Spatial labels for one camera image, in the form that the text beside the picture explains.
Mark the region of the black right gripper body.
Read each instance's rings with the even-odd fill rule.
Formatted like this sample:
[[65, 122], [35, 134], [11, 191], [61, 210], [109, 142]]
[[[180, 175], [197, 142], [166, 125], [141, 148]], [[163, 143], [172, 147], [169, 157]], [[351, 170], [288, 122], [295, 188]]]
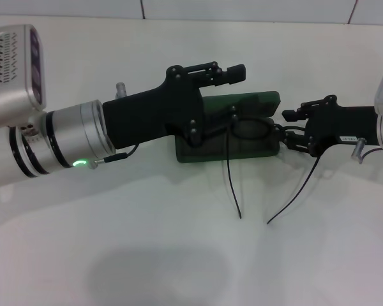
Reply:
[[354, 145], [360, 138], [377, 146], [377, 114], [372, 106], [316, 106], [306, 123], [306, 138], [312, 157], [320, 157], [334, 145]]

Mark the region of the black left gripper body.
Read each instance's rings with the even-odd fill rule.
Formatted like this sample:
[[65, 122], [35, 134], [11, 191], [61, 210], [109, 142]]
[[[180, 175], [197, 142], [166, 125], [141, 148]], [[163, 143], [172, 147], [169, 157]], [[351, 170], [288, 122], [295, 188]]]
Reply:
[[155, 89], [102, 105], [107, 134], [116, 149], [165, 136], [202, 143], [204, 107], [196, 73], [173, 66]]

